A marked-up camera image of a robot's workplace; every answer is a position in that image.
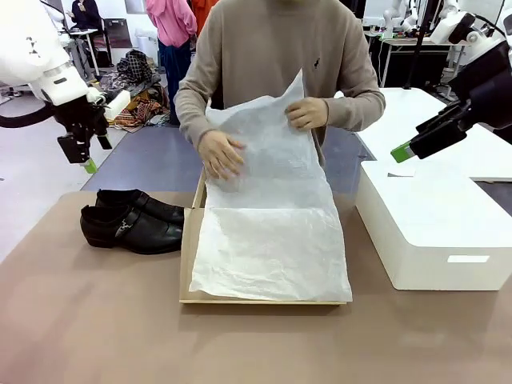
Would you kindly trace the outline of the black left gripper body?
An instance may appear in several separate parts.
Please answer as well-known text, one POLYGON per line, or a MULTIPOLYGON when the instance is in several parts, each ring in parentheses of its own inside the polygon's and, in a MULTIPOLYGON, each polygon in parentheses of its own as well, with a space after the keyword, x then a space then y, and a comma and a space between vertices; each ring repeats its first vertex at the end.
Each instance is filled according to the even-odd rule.
POLYGON ((79 138, 106 136, 105 108, 89 102, 68 102, 55 107, 55 119, 79 138))

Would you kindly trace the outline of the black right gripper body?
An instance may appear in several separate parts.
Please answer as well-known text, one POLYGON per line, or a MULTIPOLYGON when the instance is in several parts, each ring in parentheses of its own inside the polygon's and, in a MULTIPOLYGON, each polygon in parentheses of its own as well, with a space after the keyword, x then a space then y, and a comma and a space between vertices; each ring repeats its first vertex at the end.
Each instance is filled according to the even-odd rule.
POLYGON ((489 79, 480 84, 464 81, 459 97, 467 104, 459 121, 460 130, 468 130, 477 123, 499 130, 511 125, 510 79, 489 79))

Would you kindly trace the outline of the person's right hand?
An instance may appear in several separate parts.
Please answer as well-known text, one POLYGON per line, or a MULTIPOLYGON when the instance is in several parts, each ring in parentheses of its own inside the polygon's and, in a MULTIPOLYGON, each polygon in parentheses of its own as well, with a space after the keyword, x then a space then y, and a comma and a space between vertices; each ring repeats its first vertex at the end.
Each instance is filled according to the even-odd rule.
POLYGON ((198 154, 206 172, 215 179, 227 180, 238 176, 244 160, 239 151, 246 146, 219 130, 206 132, 199 144, 198 154))

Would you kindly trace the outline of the person's left hand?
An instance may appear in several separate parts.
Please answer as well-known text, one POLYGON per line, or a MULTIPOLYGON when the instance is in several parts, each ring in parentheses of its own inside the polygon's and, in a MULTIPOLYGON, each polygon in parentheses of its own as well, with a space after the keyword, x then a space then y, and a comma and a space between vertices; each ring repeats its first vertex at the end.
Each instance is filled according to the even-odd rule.
POLYGON ((299 131, 309 131, 328 123, 328 106, 321 98, 303 98, 285 110, 290 125, 299 131))

